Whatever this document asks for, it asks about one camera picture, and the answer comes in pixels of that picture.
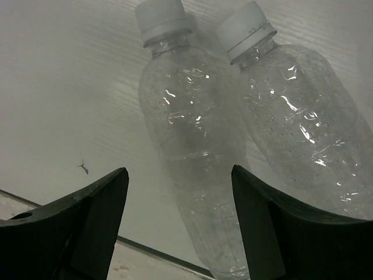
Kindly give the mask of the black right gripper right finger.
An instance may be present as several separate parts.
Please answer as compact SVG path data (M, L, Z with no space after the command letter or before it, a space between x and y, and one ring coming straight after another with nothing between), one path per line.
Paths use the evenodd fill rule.
M372 278L372 222L312 207L239 165L231 180L252 279Z

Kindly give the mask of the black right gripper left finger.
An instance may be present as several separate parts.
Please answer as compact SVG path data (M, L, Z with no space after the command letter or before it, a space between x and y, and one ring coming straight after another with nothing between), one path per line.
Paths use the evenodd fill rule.
M128 192L121 167L1 221L1 279L107 279Z

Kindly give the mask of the clear bottle white cap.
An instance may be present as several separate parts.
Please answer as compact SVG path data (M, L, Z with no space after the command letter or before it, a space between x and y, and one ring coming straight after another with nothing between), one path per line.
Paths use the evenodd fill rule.
M320 209L372 219L372 131L320 53L279 45L251 1L216 30L238 65L246 128L285 192Z

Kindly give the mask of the clear crushed bottle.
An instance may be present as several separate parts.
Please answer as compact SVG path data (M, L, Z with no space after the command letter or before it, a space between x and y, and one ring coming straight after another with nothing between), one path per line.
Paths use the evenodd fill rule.
M231 183L246 143L223 73L189 42L181 1L143 1L135 15L152 52L139 103L193 247L214 278L249 279Z

